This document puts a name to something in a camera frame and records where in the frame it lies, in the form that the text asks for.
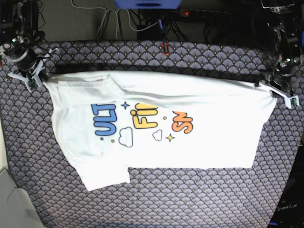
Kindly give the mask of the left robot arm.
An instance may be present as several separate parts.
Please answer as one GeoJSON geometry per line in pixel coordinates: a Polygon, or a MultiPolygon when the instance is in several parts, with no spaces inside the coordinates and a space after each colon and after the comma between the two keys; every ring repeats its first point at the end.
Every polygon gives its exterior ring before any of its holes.
{"type": "Polygon", "coordinates": [[[295,94],[295,68],[304,61],[304,13],[302,0],[256,0],[253,34],[270,46],[274,63],[260,72],[266,85],[288,96],[295,94]]]}

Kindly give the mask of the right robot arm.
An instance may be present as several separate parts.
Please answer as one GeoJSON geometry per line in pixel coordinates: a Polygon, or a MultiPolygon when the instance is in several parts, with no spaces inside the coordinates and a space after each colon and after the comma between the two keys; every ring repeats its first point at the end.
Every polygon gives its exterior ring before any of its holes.
{"type": "Polygon", "coordinates": [[[38,26],[39,7],[36,0],[2,0],[0,2],[0,56],[16,67],[9,76],[23,81],[30,89],[42,85],[41,71],[50,51],[38,55],[37,47],[45,38],[38,26]]]}

